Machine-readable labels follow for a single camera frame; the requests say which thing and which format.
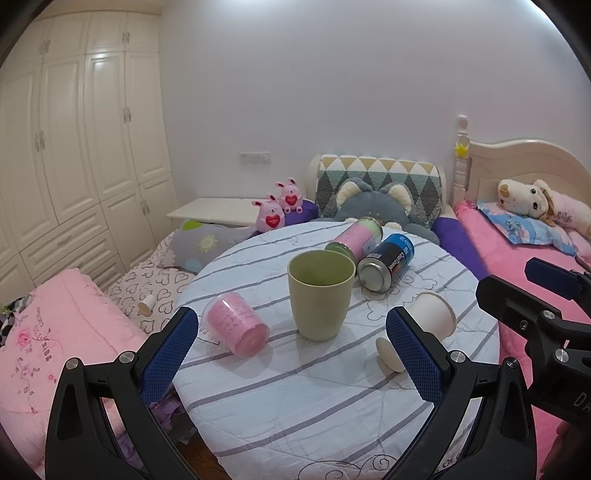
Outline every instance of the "heart patterned sheet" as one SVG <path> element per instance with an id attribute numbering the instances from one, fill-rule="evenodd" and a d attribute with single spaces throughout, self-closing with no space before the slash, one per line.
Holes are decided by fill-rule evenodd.
<path id="1" fill-rule="evenodd" d="M 177 268 L 158 266 L 172 236 L 162 240 L 149 259 L 136 265 L 107 290 L 107 296 L 147 334 L 162 330 L 174 314 L 178 295 L 195 278 L 192 273 Z M 150 294 L 156 298 L 156 304 L 152 315 L 146 317 L 139 312 L 138 303 Z"/>

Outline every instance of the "pink can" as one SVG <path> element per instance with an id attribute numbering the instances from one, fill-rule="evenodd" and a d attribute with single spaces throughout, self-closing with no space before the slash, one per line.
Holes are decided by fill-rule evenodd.
<path id="1" fill-rule="evenodd" d="M 326 245 L 325 249 L 346 255 L 357 265 L 382 241 L 383 234 L 377 220 L 363 217 Z"/>

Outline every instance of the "bedpost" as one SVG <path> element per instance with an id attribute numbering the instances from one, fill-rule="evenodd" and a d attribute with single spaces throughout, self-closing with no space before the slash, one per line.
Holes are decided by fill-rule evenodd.
<path id="1" fill-rule="evenodd" d="M 466 115 L 457 117 L 457 138 L 454 148 L 453 166 L 453 197 L 452 206 L 455 208 L 466 196 L 469 179 L 469 147 L 470 138 L 467 135 L 468 118 Z"/>

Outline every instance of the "soda can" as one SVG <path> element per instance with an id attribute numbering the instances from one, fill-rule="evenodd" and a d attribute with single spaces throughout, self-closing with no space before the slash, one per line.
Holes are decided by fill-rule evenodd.
<path id="1" fill-rule="evenodd" d="M 357 265 L 381 242 L 384 231 L 377 220 L 363 217 L 330 242 L 325 250 L 346 255 Z"/>
<path id="2" fill-rule="evenodd" d="M 392 279 L 400 275 L 413 257 L 414 245 L 410 238 L 393 233 L 359 262 L 359 281 L 370 291 L 388 291 Z"/>

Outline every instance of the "cabinet handle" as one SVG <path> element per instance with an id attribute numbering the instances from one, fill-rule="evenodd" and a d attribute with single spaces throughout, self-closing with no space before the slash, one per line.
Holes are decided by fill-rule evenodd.
<path id="1" fill-rule="evenodd" d="M 72 234 L 68 235 L 67 237 L 65 237 L 63 240 L 60 240 L 57 243 L 58 247 L 63 247 L 65 244 L 67 244 L 70 240 L 72 240 Z"/>

